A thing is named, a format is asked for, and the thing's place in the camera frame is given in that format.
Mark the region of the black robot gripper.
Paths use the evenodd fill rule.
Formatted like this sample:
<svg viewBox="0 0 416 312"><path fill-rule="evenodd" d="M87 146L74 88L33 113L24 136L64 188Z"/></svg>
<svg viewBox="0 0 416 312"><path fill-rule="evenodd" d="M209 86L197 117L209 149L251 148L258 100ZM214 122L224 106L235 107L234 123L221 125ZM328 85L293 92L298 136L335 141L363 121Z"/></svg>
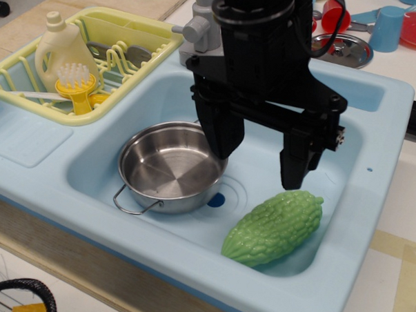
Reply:
<svg viewBox="0 0 416 312"><path fill-rule="evenodd" d="M301 188L322 151L340 145L339 117L347 107L308 67L326 53L312 48L313 0L214 0L212 13L221 30L224 72L198 72L196 56L186 63L211 151L227 159L242 143L247 120L280 131L281 184Z"/></svg>

